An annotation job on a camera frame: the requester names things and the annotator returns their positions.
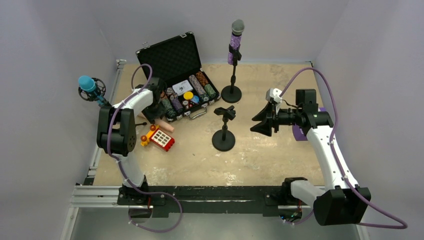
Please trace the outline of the pink plastic cylinder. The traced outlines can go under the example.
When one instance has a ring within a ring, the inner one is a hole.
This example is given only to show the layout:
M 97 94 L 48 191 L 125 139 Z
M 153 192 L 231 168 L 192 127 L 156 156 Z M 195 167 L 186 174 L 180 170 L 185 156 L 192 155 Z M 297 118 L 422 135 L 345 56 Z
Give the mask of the pink plastic cylinder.
M 139 113 L 137 116 L 144 119 L 144 120 L 147 120 L 147 118 L 142 113 Z M 151 124 L 158 125 L 159 128 L 161 128 L 161 129 L 163 129 L 167 132 L 170 132 L 170 133 L 173 133 L 175 131 L 175 128 L 172 125 L 170 125 L 166 121 L 162 120 L 161 118 L 156 118 L 154 120 L 154 123 L 150 123 L 150 122 L 147 121 L 147 122 L 137 123 L 136 126 L 146 126 L 146 125 L 151 125 Z

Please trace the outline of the black round-base mic stand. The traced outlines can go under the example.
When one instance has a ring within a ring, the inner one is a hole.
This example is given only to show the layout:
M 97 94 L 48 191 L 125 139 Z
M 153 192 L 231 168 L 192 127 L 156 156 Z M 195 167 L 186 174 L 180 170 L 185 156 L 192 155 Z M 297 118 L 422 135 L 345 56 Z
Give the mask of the black round-base mic stand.
M 242 91 L 240 88 L 235 86 L 236 83 L 236 69 L 238 65 L 238 61 L 241 60 L 242 55 L 239 51 L 240 47 L 234 48 L 231 45 L 229 45 L 229 52 L 232 54 L 231 60 L 232 60 L 232 75 L 230 78 L 230 85 L 225 86 L 221 91 L 221 98 L 223 101 L 233 104 L 237 103 L 242 98 Z

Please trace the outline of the black tripod shock-mount stand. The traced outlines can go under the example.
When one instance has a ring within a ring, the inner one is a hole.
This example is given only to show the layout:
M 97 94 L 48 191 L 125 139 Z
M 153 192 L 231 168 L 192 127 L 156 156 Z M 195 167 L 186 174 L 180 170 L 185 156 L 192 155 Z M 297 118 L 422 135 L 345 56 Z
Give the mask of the black tripod shock-mount stand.
M 121 102 L 112 105 L 105 98 L 106 85 L 104 82 L 88 75 L 78 78 L 78 94 L 84 101 L 96 102 L 100 107 L 110 107 L 111 110 L 117 112 L 113 120 L 114 124 L 123 119 L 124 110 L 132 110 L 134 115 L 137 115 L 154 103 L 152 90 L 142 87 L 134 89 Z

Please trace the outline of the blue toy microphone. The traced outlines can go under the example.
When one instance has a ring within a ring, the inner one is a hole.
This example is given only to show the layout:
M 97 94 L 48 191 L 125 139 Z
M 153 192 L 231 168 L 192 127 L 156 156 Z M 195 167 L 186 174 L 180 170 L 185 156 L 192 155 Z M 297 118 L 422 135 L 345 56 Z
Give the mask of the blue toy microphone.
M 78 94 L 87 102 L 96 102 L 100 107 L 111 106 L 105 98 L 106 85 L 99 78 L 82 75 L 78 78 Z

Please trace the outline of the purple glitter microphone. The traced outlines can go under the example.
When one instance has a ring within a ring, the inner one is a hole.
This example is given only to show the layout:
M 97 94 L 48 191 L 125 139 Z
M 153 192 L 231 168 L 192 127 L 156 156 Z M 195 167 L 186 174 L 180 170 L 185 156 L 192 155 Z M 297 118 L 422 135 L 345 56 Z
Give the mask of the purple glitter microphone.
M 240 48 L 242 33 L 245 29 L 244 21 L 241 19 L 235 20 L 231 25 L 231 37 L 230 43 L 228 47 L 228 58 L 227 63 L 233 64 L 233 57 L 235 55 L 236 50 Z

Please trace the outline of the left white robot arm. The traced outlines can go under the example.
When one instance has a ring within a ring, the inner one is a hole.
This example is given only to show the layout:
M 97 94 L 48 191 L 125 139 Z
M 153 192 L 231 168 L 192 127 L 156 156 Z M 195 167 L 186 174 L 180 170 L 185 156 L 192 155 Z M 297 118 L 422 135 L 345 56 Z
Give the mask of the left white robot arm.
M 158 77 L 135 88 L 129 96 L 115 105 L 105 105 L 99 110 L 97 146 L 115 159 L 122 177 L 118 203 L 129 201 L 132 205 L 147 202 L 150 192 L 145 174 L 134 154 L 137 143 L 136 116 L 145 112 L 154 123 L 160 108 L 161 94 L 166 83 Z

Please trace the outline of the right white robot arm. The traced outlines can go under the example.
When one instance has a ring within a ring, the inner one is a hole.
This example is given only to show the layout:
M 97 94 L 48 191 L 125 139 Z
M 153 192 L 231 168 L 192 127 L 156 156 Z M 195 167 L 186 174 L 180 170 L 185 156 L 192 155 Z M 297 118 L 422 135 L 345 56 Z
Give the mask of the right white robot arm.
M 324 179 L 324 189 L 314 186 L 304 177 L 289 177 L 282 183 L 275 196 L 278 201 L 300 200 L 313 208 L 317 223 L 321 226 L 359 224 L 367 209 L 361 200 L 371 199 L 367 187 L 360 187 L 340 152 L 330 114 L 320 110 L 314 89 L 298 89 L 295 106 L 283 109 L 281 90 L 270 88 L 265 95 L 266 106 L 252 118 L 257 124 L 251 132 L 270 137 L 280 126 L 299 127 L 312 145 Z

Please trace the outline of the purple metronome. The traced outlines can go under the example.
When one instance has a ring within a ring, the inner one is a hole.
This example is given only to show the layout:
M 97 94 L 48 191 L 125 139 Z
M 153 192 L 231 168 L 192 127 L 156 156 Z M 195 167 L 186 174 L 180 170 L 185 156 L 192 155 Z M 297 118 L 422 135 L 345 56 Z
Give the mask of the purple metronome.
M 326 113 L 326 108 L 319 107 L 317 112 L 317 118 L 322 119 L 324 117 L 324 113 Z M 293 137 L 297 142 L 305 142 L 308 140 L 306 135 L 303 132 L 303 129 L 299 127 L 298 125 L 292 125 L 291 129 L 292 129 Z

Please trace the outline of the red toy block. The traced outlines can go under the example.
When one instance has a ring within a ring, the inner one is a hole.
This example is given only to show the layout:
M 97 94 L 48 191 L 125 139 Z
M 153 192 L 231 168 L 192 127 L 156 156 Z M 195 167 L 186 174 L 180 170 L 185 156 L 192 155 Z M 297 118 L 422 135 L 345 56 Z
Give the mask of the red toy block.
M 149 140 L 165 152 L 168 152 L 175 143 L 175 139 L 160 128 L 152 133 Z

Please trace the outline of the yellow orange toy piece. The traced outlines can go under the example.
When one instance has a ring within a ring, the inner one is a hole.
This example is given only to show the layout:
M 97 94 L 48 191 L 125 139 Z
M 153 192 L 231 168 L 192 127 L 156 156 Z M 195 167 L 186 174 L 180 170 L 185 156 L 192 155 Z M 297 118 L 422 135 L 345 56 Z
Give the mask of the yellow orange toy piece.
M 149 127 L 149 131 L 145 134 L 145 135 L 142 135 L 141 137 L 140 137 L 140 140 L 141 140 L 141 145 L 143 146 L 143 147 L 145 147 L 145 146 L 147 146 L 149 143 L 150 143 L 150 137 L 155 133 L 155 131 L 157 130 L 159 128 L 159 126 L 158 125 L 154 125 L 154 124 L 152 124 L 150 127 Z

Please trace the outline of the white card deck box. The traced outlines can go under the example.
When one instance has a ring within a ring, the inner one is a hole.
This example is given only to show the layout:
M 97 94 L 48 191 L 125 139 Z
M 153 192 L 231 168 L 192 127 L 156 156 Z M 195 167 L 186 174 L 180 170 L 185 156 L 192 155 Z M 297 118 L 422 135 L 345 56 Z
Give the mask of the white card deck box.
M 194 88 L 191 83 L 186 79 L 174 84 L 172 86 L 172 89 L 178 96 L 183 96 L 186 92 L 191 92 Z

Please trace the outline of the yellow poker chip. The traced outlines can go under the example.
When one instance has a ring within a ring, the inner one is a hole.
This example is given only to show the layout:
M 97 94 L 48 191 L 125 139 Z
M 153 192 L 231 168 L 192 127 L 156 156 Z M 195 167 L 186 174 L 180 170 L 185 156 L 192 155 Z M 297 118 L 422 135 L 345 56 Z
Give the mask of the yellow poker chip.
M 194 97 L 194 94 L 191 91 L 187 91 L 183 94 L 183 98 L 187 101 L 190 101 Z

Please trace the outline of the blue poker chip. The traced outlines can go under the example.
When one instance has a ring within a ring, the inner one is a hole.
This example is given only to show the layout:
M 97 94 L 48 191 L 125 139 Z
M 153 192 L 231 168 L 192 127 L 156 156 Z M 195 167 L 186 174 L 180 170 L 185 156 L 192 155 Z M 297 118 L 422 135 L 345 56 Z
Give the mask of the blue poker chip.
M 200 102 L 200 99 L 199 99 L 199 97 L 198 97 L 197 95 L 194 95 L 194 96 L 190 99 L 190 101 L 191 101 L 192 103 L 194 103 L 195 105 L 197 105 L 197 104 Z

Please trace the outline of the black poker chip case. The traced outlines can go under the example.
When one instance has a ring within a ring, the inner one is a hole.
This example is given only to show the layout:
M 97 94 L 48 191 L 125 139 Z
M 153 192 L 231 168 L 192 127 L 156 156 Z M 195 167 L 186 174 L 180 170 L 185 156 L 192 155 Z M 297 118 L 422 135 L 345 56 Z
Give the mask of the black poker chip case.
M 135 53 L 140 64 L 152 67 L 152 76 L 165 81 L 161 103 L 166 109 L 164 117 L 168 122 L 174 122 L 183 117 L 197 118 L 207 112 L 207 107 L 221 98 L 219 90 L 203 71 L 202 63 L 193 32 L 185 32 L 159 43 L 145 46 Z M 188 80 L 194 96 L 199 97 L 199 103 L 185 100 L 178 96 L 172 86 Z

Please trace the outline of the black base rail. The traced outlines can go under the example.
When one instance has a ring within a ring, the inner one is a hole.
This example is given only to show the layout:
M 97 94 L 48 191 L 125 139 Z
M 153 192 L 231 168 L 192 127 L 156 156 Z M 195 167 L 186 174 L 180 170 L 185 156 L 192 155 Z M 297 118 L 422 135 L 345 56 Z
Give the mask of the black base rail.
M 298 217 L 308 206 L 289 197 L 282 186 L 149 186 L 148 194 L 131 187 L 118 190 L 117 204 L 147 209 L 154 218 L 170 214 L 260 214 Z

